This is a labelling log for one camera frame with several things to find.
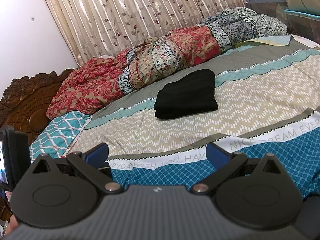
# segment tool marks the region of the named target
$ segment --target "teal pillowcase with white wavy lines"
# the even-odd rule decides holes
[[[30,145],[31,161],[41,153],[48,153],[52,158],[60,158],[89,119],[90,115],[79,111],[72,111],[54,118]]]

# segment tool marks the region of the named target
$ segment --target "headboard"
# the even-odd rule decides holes
[[[63,80],[72,71],[66,69],[60,76],[51,72],[13,79],[0,101],[0,126],[12,125],[16,131],[26,132],[30,145],[49,124],[45,113]]]

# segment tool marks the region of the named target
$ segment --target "beige zigzag pattern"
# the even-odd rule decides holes
[[[225,82],[216,88],[219,109],[214,112],[159,120],[155,111],[111,120],[84,130],[72,150],[85,152],[101,142],[110,156],[165,152],[190,145],[215,133],[239,136],[301,114],[320,105],[320,56],[252,75],[245,80]]]

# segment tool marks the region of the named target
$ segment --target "white logo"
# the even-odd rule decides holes
[[[156,192],[156,193],[159,193],[160,191],[162,191],[162,188],[160,188],[160,187],[155,187],[155,188],[153,189],[153,191]]]

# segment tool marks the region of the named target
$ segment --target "leaf pattern curtain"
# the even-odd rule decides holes
[[[46,0],[66,43],[82,66],[92,57],[114,56],[148,37],[193,26],[243,0]]]

